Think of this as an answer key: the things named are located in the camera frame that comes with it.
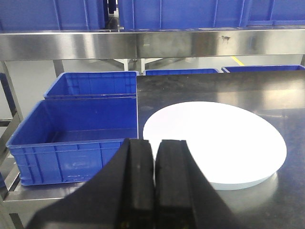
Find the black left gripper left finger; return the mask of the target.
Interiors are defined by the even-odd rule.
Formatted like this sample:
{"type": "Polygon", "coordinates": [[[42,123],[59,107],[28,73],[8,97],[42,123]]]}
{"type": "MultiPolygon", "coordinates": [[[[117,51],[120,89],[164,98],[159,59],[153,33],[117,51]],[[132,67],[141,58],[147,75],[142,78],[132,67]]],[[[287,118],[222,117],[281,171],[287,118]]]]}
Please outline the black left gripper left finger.
{"type": "Polygon", "coordinates": [[[153,156],[148,141],[125,139],[110,162],[65,198],[42,208],[29,229],[151,229],[153,156]]]}

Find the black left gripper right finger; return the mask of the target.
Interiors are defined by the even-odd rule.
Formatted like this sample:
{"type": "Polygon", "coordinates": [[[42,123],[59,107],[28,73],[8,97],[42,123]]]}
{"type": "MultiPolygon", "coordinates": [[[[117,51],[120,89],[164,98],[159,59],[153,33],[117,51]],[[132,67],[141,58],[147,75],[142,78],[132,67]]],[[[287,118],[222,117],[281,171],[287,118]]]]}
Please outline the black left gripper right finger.
{"type": "Polygon", "coordinates": [[[241,228],[241,223],[200,171],[185,141],[160,143],[155,181],[156,228],[241,228]]]}

